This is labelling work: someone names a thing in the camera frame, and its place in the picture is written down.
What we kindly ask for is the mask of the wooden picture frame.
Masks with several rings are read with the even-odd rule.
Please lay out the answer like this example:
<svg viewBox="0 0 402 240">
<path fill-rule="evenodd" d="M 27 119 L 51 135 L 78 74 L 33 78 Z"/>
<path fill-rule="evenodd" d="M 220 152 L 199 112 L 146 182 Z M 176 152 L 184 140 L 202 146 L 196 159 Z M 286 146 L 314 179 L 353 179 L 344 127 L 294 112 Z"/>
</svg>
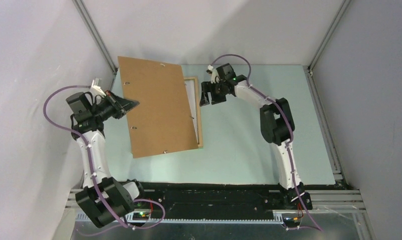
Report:
<svg viewBox="0 0 402 240">
<path fill-rule="evenodd" d="M 204 146 L 203 143 L 203 129 L 202 129 L 202 117 L 201 107 L 199 106 L 200 91 L 198 78 L 196 76 L 184 77 L 184 84 L 190 105 L 191 118 L 195 134 L 197 137 L 198 148 L 201 149 Z"/>
</svg>

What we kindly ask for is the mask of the seaside landscape photo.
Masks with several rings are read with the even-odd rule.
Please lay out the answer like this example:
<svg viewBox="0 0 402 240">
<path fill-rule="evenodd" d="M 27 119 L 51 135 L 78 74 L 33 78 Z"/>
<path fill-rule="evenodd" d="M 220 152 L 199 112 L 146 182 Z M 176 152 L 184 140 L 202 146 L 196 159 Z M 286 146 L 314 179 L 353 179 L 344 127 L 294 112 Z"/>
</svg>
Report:
<svg viewBox="0 0 402 240">
<path fill-rule="evenodd" d="M 184 81 L 184 84 L 185 84 L 187 98 L 188 98 L 188 102 L 189 102 L 189 106 L 190 106 L 190 113 L 191 113 L 191 119 L 192 119 L 194 130 L 195 130 L 195 136 L 196 136 L 196 139 L 198 142 L 199 136 L 198 136 L 198 119 L 197 119 L 197 109 L 196 109 L 195 82 L 194 82 L 194 80 L 186 79 Z"/>
</svg>

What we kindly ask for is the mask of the brown backing board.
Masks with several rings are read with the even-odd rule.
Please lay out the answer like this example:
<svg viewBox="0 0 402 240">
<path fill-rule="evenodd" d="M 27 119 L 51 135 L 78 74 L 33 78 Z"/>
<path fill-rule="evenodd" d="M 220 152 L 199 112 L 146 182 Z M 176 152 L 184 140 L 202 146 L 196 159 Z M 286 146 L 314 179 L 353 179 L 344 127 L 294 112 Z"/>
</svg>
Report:
<svg viewBox="0 0 402 240">
<path fill-rule="evenodd" d="M 133 157 L 197 149 L 182 67 L 125 56 L 118 65 L 123 97 L 139 102 L 127 114 Z"/>
</svg>

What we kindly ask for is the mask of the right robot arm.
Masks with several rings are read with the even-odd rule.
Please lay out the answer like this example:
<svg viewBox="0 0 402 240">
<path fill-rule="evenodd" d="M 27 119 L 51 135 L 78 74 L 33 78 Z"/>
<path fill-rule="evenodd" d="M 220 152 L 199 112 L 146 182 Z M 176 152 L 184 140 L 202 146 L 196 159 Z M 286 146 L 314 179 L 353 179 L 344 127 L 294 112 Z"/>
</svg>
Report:
<svg viewBox="0 0 402 240">
<path fill-rule="evenodd" d="M 288 100 L 266 96 L 249 84 L 246 76 L 237 75 L 229 63 L 219 67 L 209 65 L 206 72 L 210 80 L 201 84 L 201 107 L 224 103 L 232 95 L 258 109 L 260 133 L 270 144 L 277 162 L 280 204 L 293 209 L 305 190 L 294 161 L 295 124 Z"/>
</svg>

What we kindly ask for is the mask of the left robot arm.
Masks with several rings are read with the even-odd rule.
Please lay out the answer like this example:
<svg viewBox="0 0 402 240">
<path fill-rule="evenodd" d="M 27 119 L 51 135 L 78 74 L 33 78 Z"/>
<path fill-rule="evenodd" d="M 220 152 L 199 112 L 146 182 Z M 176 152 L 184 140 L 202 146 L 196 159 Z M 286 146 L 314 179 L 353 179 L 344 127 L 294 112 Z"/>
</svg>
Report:
<svg viewBox="0 0 402 240">
<path fill-rule="evenodd" d="M 76 194 L 76 202 L 96 227 L 103 228 L 147 202 L 139 181 L 121 183 L 112 176 L 105 154 L 104 122 L 121 119 L 140 103 L 109 90 L 99 102 L 89 91 L 74 93 L 66 102 L 72 110 L 71 135 L 80 147 L 84 169 L 82 190 Z"/>
</svg>

